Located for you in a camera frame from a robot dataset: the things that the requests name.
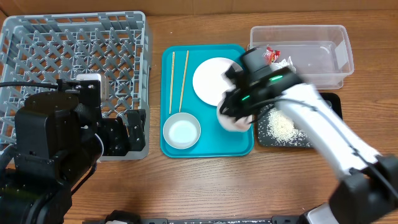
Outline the wooden chopstick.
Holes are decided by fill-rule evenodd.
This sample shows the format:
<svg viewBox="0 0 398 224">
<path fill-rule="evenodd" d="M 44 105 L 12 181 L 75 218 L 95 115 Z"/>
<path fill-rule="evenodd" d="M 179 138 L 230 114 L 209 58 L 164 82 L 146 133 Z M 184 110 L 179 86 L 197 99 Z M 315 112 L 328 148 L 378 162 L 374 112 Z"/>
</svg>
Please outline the wooden chopstick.
<svg viewBox="0 0 398 224">
<path fill-rule="evenodd" d="M 186 80 L 186 74 L 187 74 L 188 59 L 189 59 L 189 50 L 187 50 L 187 52 L 186 52 L 185 65 L 184 65 L 184 71 L 183 71 L 183 79 L 182 79 L 182 87 L 181 87 L 181 92 L 180 92 L 180 103 L 179 103 L 178 112 L 181 112 L 181 110 L 182 110 L 183 94 L 184 94 L 184 89 L 185 89 L 185 80 Z"/>
<path fill-rule="evenodd" d="M 171 76 L 170 76 L 169 114 L 172 113 L 172 100 L 173 100 L 173 88 L 174 88 L 174 67 L 175 67 L 175 52 L 172 52 L 172 65 L 171 65 Z"/>
</svg>

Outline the red silver snack wrapper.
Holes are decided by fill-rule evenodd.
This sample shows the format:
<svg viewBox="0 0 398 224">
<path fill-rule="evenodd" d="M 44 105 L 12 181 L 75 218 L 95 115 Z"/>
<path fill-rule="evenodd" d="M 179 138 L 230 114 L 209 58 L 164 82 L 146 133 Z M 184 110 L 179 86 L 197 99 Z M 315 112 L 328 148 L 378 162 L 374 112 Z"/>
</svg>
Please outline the red silver snack wrapper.
<svg viewBox="0 0 398 224">
<path fill-rule="evenodd" d="M 264 60 L 267 65 L 274 63 L 280 56 L 279 50 L 273 50 L 271 47 L 266 47 L 266 51 L 263 54 Z"/>
</svg>

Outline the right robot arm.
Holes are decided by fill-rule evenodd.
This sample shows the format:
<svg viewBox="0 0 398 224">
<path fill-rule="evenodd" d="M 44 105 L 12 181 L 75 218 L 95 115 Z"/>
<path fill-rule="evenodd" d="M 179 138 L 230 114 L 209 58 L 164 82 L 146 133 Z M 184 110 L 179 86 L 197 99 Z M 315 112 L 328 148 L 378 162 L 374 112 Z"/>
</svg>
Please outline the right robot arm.
<svg viewBox="0 0 398 224">
<path fill-rule="evenodd" d="M 397 158 L 383 156 L 331 110 L 316 87 L 289 67 L 270 68 L 266 51 L 240 56 L 242 66 L 225 72 L 235 88 L 219 108 L 235 120 L 273 104 L 308 136 L 339 180 L 329 201 L 297 217 L 297 223 L 372 223 L 397 210 Z"/>
</svg>

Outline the white napkin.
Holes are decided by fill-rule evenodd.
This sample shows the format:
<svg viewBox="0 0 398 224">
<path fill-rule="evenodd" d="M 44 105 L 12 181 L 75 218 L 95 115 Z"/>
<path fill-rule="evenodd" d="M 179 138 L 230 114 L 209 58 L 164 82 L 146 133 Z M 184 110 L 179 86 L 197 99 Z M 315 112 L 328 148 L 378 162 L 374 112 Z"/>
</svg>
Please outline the white napkin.
<svg viewBox="0 0 398 224">
<path fill-rule="evenodd" d="M 273 71 L 279 70 L 279 69 L 284 68 L 284 67 L 289 68 L 294 73 L 297 71 L 296 68 L 293 65 L 291 57 L 288 57 L 288 59 L 283 59 L 280 62 L 274 62 L 274 63 L 270 64 L 270 68 Z"/>
</svg>

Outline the small pink plate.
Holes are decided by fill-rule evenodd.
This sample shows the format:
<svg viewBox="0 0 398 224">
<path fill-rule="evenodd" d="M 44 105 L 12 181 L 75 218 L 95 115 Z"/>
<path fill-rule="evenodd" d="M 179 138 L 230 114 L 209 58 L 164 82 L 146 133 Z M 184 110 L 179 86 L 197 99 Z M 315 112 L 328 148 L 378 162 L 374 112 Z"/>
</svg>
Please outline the small pink plate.
<svg viewBox="0 0 398 224">
<path fill-rule="evenodd" d="M 221 105 L 225 100 L 225 93 L 223 94 L 222 100 L 218 103 L 216 109 L 216 116 L 220 125 L 229 132 L 246 132 L 251 127 L 251 122 L 253 121 L 253 115 L 240 118 L 239 120 L 235 120 L 232 117 L 223 115 L 220 113 Z"/>
</svg>

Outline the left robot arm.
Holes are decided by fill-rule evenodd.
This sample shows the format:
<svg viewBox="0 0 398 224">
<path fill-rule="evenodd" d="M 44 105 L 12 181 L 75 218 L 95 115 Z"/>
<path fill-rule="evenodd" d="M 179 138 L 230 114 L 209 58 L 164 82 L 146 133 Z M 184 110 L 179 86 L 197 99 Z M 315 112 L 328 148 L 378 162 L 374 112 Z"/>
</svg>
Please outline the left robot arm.
<svg viewBox="0 0 398 224">
<path fill-rule="evenodd" d="M 16 143 L 1 155 L 2 223 L 63 223 L 101 156 L 144 149 L 146 111 L 102 117 L 102 86 L 57 80 L 17 111 Z"/>
</svg>

